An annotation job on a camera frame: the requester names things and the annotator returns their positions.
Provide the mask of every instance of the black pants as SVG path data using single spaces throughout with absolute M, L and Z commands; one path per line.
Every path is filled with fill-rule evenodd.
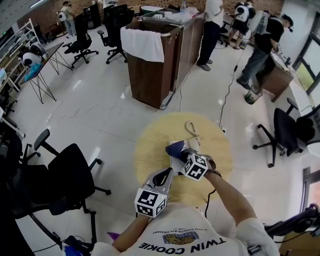
M 207 21 L 204 23 L 200 58 L 197 62 L 198 65 L 204 65 L 209 60 L 220 36 L 219 31 L 220 26 L 213 21 Z

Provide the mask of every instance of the white tiled floor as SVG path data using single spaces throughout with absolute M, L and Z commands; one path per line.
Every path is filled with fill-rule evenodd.
M 199 113 L 218 122 L 242 50 L 232 47 L 214 50 L 212 70 L 206 72 L 196 65 L 192 67 L 181 88 L 182 99 L 178 91 L 168 108 L 161 111 L 132 98 L 128 66 L 122 56 L 106 65 L 108 47 L 103 46 L 98 29 L 89 31 L 90 49 L 99 51 L 99 55 L 93 53 L 89 56 L 89 64 L 80 60 L 73 71 L 59 66 L 60 75 L 50 65 L 44 67 L 42 75 L 57 101 L 44 96 L 42 105 L 27 84 L 18 97 L 11 118 L 26 133 L 24 145 L 33 144 L 38 135 L 49 128 L 51 135 L 47 142 L 57 151 L 77 143 L 88 163 L 95 157 L 102 159 L 103 165 L 95 166 L 92 174 L 95 184 L 111 189 L 112 195 L 97 191 L 87 203 L 97 212 L 98 240 L 110 243 L 107 232 L 121 233 L 135 216 L 134 198 L 139 184 L 133 167 L 133 152 L 139 134 L 154 119 L 179 110 Z M 71 39 L 58 38 L 47 47 L 69 41 Z M 71 63 L 73 54 L 64 54 L 64 50 L 61 48 L 59 52 Z M 235 79 L 240 76 L 251 52 L 251 47 L 244 51 Z M 229 182 L 247 197 L 260 219 L 272 224 L 299 211 L 302 163 L 298 157 L 280 158 L 278 153 L 275 167 L 269 169 L 270 148 L 252 149 L 253 144 L 262 144 L 266 140 L 256 126 L 262 123 L 272 128 L 269 119 L 274 109 L 266 93 L 254 105 L 248 105 L 244 101 L 246 92 L 234 82 L 222 116 L 221 124 L 226 128 L 225 136 L 229 139 L 233 157 Z M 39 163 L 48 164 L 53 159 L 43 148 L 39 151 Z M 43 210 L 35 215 L 62 239 L 68 235 L 82 236 L 88 242 L 91 239 L 90 216 L 82 210 L 60 216 L 52 216 L 48 210 Z M 234 235 L 234 222 L 219 199 L 210 203 L 208 219 L 221 234 Z

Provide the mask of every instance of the black bracelet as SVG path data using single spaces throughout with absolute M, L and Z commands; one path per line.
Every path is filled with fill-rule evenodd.
M 214 174 L 216 174 L 216 175 L 219 175 L 219 176 L 222 178 L 221 173 L 218 172 L 217 170 L 208 169 L 207 172 L 208 172 L 208 171 L 211 172 L 211 173 L 214 173 Z

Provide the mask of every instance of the bottle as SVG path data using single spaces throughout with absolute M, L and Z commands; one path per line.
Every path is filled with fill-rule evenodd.
M 181 6 L 180 6 L 180 13 L 184 13 L 187 9 L 187 4 L 186 1 L 182 1 Z

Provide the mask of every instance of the brick wall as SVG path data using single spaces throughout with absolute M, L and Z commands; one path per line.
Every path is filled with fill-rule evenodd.
M 253 0 L 256 10 L 269 10 L 272 14 L 281 13 L 285 0 Z M 127 4 L 129 6 L 148 5 L 167 7 L 168 4 L 180 6 L 182 0 L 119 0 L 119 4 Z M 224 0 L 226 2 L 225 12 L 233 13 L 234 7 L 241 0 Z M 188 7 L 196 7 L 200 11 L 204 11 L 206 0 L 186 0 Z
M 42 33 L 45 35 L 50 26 L 59 21 L 57 12 L 63 7 L 65 0 L 48 0 L 41 4 L 39 7 L 33 9 L 21 19 L 17 21 L 17 24 L 22 27 L 29 19 L 31 19 L 33 25 L 39 24 Z M 72 12 L 77 16 L 84 12 L 84 8 L 92 5 L 90 0 L 71 0 Z

